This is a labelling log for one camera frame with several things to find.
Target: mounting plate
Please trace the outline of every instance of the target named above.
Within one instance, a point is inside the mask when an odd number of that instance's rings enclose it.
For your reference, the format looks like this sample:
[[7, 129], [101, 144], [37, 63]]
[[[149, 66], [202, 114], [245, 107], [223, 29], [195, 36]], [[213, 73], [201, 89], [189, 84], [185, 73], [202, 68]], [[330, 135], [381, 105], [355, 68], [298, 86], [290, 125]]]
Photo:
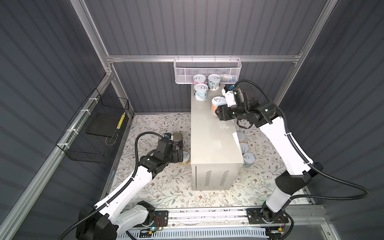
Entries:
[[[249, 224], [265, 224], [266, 222], [263, 220], [263, 215], [261, 214], [260, 209], [247, 209], [247, 218], [249, 221]], [[283, 214], [283, 219], [281, 221], [277, 219], [276, 221], [272, 223], [288, 223], [288, 217]]]
[[142, 224], [137, 224], [134, 227], [157, 227], [157, 218], [160, 218], [163, 220], [164, 225], [160, 222], [160, 226], [166, 227], [168, 225], [168, 211], [155, 211], [155, 217], [153, 218], [153, 222], [149, 226], [143, 226]]

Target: cabinet vent slots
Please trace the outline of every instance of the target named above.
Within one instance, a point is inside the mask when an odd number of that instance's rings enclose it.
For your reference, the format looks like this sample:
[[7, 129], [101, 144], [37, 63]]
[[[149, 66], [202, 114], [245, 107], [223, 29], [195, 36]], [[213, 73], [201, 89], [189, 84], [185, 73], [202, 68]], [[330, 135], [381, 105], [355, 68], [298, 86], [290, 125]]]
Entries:
[[204, 185], [205, 187], [209, 185], [209, 181], [211, 180], [211, 172], [212, 171], [205, 173], [205, 185]]
[[227, 179], [228, 173], [229, 173], [229, 170], [228, 170], [228, 171], [225, 171], [225, 172], [223, 173], [223, 176], [221, 177], [221, 181], [220, 181], [220, 185], [219, 185], [219, 186], [224, 185], [225, 180]]

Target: yellow sticker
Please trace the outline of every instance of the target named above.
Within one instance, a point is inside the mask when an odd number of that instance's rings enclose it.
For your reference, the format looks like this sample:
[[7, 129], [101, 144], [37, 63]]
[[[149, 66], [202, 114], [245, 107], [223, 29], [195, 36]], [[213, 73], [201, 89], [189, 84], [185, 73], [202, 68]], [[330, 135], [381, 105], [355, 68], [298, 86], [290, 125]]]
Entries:
[[121, 115], [118, 127], [116, 129], [120, 129], [121, 128], [121, 125], [122, 125], [122, 122], [123, 122], [124, 118], [125, 118], [125, 112]]

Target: white cable tray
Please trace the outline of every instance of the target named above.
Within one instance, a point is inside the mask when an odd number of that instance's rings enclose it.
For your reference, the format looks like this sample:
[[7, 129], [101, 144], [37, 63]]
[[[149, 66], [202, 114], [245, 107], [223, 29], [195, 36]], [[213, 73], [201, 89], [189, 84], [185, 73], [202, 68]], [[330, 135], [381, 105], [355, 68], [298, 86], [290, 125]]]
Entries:
[[[139, 237], [140, 230], [129, 230], [129, 233], [136, 239], [196, 239], [196, 238], [238, 238], [250, 237], [269, 238], [265, 235], [264, 228], [258, 227], [230, 227], [230, 228], [174, 228], [157, 231], [151, 237]], [[131, 240], [131, 238], [123, 233], [117, 238], [118, 240]]]
[[224, 75], [222, 83], [235, 83], [239, 80], [241, 66], [240, 59], [232, 57], [179, 57], [173, 62], [177, 84], [192, 84], [197, 74]]

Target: grey wall panel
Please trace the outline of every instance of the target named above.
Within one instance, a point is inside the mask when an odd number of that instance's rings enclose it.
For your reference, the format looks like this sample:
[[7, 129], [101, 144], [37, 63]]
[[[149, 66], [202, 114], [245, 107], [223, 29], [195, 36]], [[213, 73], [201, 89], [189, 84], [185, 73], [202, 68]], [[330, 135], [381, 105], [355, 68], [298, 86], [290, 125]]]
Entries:
[[[175, 83], [172, 63], [114, 63], [114, 66], [135, 112], [190, 111], [191, 85]], [[291, 63], [243, 63], [240, 79], [259, 84], [273, 98], [291, 66]], [[247, 93], [259, 97], [260, 102], [266, 101], [255, 88], [247, 88]]]
[[105, 72], [68, 1], [0, 1], [0, 63], [2, 222]]
[[297, 54], [325, 0], [86, 0], [110, 55]]
[[[362, 200], [316, 200], [342, 239], [381, 238], [384, 227], [383, 51], [384, 2], [339, 1], [281, 104], [296, 140], [325, 172], [371, 190]], [[321, 177], [309, 188], [358, 192]]]
[[[292, 63], [242, 63], [239, 79], [251, 80], [273, 99], [292, 65]], [[246, 88], [249, 98], [257, 97], [260, 103], [266, 102], [262, 93], [252, 85], [240, 83], [238, 86]]]
[[172, 63], [115, 63], [136, 113], [190, 111], [190, 84], [176, 84]]
[[13, 239], [57, 239], [78, 220], [81, 208], [100, 199], [112, 164], [64, 157]]

